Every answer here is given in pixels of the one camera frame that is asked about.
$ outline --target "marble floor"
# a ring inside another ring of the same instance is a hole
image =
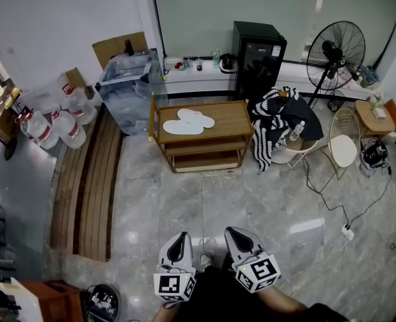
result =
[[[325,133],[332,113],[325,101],[315,108]],[[352,226],[354,239],[341,242],[346,218],[328,211],[306,186],[302,163],[294,169],[272,164],[264,173],[248,153],[234,170],[173,174],[155,143],[147,137],[123,142],[113,207],[112,259],[104,264],[48,250],[50,265],[68,283],[81,288],[110,283],[121,295],[120,321],[150,321],[160,301],[153,291],[159,247],[187,231],[194,257],[210,253],[220,264],[226,253],[224,229],[243,227],[258,234],[273,253],[282,277],[276,285],[306,305],[327,304],[349,319],[390,321],[396,313],[396,146],[389,146],[393,170],[384,197]],[[308,156],[317,188],[332,175],[319,152]],[[363,176],[358,161],[341,180],[333,180],[324,197],[330,207],[344,204],[348,218],[380,196],[389,179],[378,171]]]

